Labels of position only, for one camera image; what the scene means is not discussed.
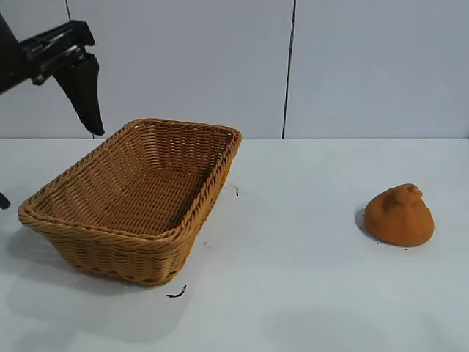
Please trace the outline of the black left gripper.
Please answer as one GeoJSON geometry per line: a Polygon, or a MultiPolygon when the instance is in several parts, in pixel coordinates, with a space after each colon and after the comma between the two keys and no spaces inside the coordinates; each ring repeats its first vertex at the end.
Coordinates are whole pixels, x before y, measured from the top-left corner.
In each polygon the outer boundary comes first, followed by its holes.
{"type": "Polygon", "coordinates": [[[42,85],[54,76],[88,132],[102,136],[97,83],[99,64],[86,47],[95,39],[85,21],[69,21],[19,41],[1,18],[1,92],[23,81],[42,85]]]}

